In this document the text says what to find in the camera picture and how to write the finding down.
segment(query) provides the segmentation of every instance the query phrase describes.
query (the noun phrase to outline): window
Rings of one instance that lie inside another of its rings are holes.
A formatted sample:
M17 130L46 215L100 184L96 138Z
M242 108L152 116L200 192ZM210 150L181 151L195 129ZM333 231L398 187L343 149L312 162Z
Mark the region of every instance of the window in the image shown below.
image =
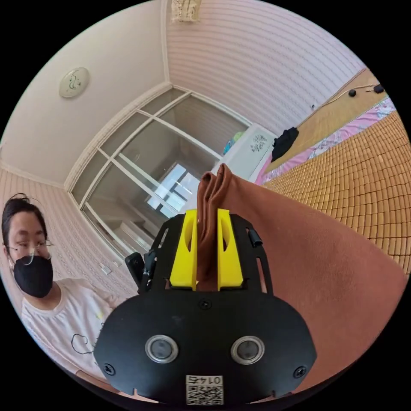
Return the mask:
M196 195L227 141L247 127L207 98L171 87L100 143L71 195L116 255L147 252L161 225Z
M198 179L177 163L161 181L161 185L156 189L155 193L179 212L193 192L196 192L195 189L199 183ZM157 197L150 197L147 203L167 218L173 217L170 210L164 207Z

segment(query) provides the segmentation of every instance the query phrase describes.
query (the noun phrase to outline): light fixture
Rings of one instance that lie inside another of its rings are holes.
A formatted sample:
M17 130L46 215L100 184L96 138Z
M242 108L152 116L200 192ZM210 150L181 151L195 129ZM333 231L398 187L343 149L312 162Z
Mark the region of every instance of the light fixture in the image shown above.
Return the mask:
M62 78L59 93L65 98L75 97L86 89L89 80L89 71L84 67L77 67Z

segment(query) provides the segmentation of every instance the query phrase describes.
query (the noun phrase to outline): ceiling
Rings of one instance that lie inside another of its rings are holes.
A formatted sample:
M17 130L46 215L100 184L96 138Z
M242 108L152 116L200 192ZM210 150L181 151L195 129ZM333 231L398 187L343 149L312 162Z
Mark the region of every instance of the ceiling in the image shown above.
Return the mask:
M3 167L62 186L99 130L165 81L160 15L161 0L125 9L80 33L54 55L10 117L2 138ZM88 88L78 97L62 98L60 80L76 67L89 70Z

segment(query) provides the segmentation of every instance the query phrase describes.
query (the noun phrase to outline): face mask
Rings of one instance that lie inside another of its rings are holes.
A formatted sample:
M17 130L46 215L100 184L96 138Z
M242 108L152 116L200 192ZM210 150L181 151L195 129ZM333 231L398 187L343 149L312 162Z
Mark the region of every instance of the face mask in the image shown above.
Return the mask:
M45 297L53 286L51 259L33 256L33 261L29 265L24 265L22 260L18 259L13 271L17 285L32 297Z

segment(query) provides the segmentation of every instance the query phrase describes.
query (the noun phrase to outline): brown cloth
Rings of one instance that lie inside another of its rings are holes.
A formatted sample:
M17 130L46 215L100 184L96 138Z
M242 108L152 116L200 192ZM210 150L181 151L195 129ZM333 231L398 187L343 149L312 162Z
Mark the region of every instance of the brown cloth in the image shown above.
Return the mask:
M295 392L337 374L375 341L393 314L407 278L371 241L311 207L234 176L223 164L198 187L199 290L216 283L217 209L258 232L274 295L306 321L317 360Z

